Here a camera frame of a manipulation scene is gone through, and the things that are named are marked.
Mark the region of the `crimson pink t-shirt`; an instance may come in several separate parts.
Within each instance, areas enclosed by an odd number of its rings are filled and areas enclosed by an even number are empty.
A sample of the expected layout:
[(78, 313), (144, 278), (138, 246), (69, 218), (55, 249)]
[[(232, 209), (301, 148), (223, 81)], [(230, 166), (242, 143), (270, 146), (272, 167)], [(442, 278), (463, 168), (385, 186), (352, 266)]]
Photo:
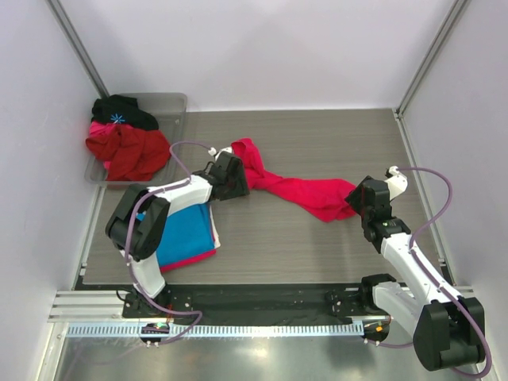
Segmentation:
[(249, 138), (234, 141), (231, 148), (244, 164), (248, 188), (266, 191), (293, 202), (323, 222), (340, 221), (356, 212), (345, 201), (356, 186), (344, 179), (282, 177), (265, 169), (259, 149)]

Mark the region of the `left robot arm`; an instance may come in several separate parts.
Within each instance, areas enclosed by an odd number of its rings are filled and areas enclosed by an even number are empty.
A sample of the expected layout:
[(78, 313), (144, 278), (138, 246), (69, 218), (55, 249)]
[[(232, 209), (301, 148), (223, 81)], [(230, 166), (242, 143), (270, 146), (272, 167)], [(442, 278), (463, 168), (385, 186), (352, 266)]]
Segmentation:
[(159, 317), (169, 306), (169, 297), (163, 292), (167, 283), (156, 258), (167, 218), (190, 206), (247, 194), (244, 164), (227, 150), (187, 179), (151, 188), (133, 184), (126, 189), (105, 234), (127, 262), (133, 285), (143, 294), (141, 306), (148, 314)]

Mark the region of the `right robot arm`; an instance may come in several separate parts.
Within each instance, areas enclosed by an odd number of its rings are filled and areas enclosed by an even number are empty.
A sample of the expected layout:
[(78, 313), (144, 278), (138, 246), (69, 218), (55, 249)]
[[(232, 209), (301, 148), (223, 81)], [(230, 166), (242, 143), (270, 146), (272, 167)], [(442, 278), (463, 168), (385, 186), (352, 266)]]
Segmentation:
[(368, 176), (345, 199), (360, 216), (364, 237), (401, 275), (364, 277), (357, 295), (367, 314), (380, 310), (411, 335), (421, 365), (428, 371), (484, 364), (481, 379), (492, 366), (485, 336), (485, 312), (475, 297), (463, 296), (440, 275), (421, 252), (416, 233), (392, 214), (392, 201), (406, 191), (407, 177), (390, 167), (386, 179)]

